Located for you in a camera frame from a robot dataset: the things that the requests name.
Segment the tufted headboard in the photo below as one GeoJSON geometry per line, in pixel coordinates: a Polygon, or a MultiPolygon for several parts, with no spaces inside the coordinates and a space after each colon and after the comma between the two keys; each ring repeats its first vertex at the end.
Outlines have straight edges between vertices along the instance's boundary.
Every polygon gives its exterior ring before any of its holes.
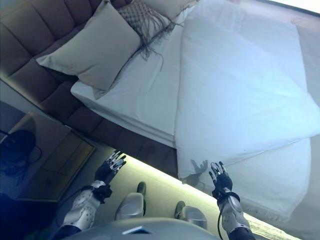
{"type": "MultiPolygon", "coordinates": [[[[132,0],[111,0],[120,8],[132,0]]],[[[176,150],[97,115],[70,90],[75,76],[44,68],[36,58],[75,36],[101,0],[19,0],[0,13],[0,78],[48,115],[95,140],[176,177],[176,150]]]]}
{"type": "MultiPolygon", "coordinates": [[[[70,93],[77,78],[44,68],[36,58],[75,36],[100,2],[20,0],[0,15],[0,78],[47,114],[88,134],[101,118],[70,93]]],[[[119,8],[127,2],[113,0],[112,4],[119,8]]]]}

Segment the decorative pillow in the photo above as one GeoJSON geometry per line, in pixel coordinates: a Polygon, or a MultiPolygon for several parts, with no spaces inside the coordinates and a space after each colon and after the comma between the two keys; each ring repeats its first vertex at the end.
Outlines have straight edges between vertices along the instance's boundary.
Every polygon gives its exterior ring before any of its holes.
{"type": "Polygon", "coordinates": [[[144,59],[147,59],[152,51],[150,43],[154,37],[161,38],[173,29],[173,24],[170,24],[168,18],[162,16],[141,0],[134,0],[129,5],[118,9],[118,12],[140,36],[144,59]]]}
{"type": "Polygon", "coordinates": [[[198,0],[142,0],[142,2],[170,20],[174,20],[182,10],[192,7],[197,1],[198,0]]]}
{"type": "Polygon", "coordinates": [[[55,52],[39,57],[44,67],[76,75],[86,85],[108,91],[119,71],[140,46],[140,38],[110,2],[97,12],[76,36],[55,52]]]}

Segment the white pillow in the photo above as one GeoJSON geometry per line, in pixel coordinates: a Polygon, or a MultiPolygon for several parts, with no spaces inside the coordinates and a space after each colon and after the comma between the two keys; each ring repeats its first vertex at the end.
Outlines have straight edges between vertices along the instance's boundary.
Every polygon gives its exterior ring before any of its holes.
{"type": "Polygon", "coordinates": [[[139,45],[137,33],[110,2],[102,1],[83,30],[55,52],[36,61],[41,66],[76,75],[95,89],[108,91],[139,45]]]}
{"type": "Polygon", "coordinates": [[[142,0],[142,2],[173,20],[182,10],[195,5],[197,0],[142,0]]]}
{"type": "Polygon", "coordinates": [[[191,160],[228,165],[320,133],[312,97],[271,55],[236,33],[187,20],[181,52],[179,177],[195,173],[191,160]]]}

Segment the floor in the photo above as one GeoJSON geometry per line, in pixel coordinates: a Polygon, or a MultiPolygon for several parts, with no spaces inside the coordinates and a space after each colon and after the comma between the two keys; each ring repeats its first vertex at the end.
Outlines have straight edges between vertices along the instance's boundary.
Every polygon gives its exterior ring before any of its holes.
{"type": "MultiPolygon", "coordinates": [[[[98,145],[95,152],[84,165],[78,176],[63,196],[63,202],[72,193],[92,183],[96,169],[113,152],[113,148],[106,145],[98,145]]],[[[199,208],[206,216],[208,230],[218,236],[217,220],[219,209],[216,200],[195,188],[182,184],[179,180],[164,174],[134,158],[127,157],[127,164],[119,171],[111,182],[113,194],[107,198],[105,204],[100,205],[95,215],[94,225],[107,224],[114,220],[115,212],[122,200],[131,192],[135,192],[139,182],[144,181],[147,185],[146,191],[146,214],[147,217],[172,218],[178,201],[183,200],[187,205],[199,208]]],[[[59,207],[56,219],[52,222],[52,233],[58,230],[57,222],[63,222],[66,212],[71,208],[74,197],[65,201],[59,207]]],[[[263,235],[257,240],[297,240],[285,234],[275,227],[263,223],[251,216],[246,216],[250,221],[253,232],[263,235]]],[[[227,235],[222,231],[222,236],[226,240],[227,235]]]]}

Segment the cable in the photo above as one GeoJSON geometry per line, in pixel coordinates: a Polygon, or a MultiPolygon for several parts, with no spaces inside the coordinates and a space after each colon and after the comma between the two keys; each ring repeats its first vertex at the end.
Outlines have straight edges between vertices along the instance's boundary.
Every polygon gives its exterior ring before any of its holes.
{"type": "Polygon", "coordinates": [[[219,234],[219,237],[221,238],[221,240],[224,240],[224,239],[222,238],[222,235],[221,235],[221,232],[220,232],[220,219],[221,219],[221,215],[222,215],[222,212],[223,212],[225,206],[226,206],[226,204],[224,204],[224,205],[222,206],[222,208],[221,208],[221,211],[220,211],[219,217],[218,217],[218,224],[217,224],[218,234],[219,234]]]}

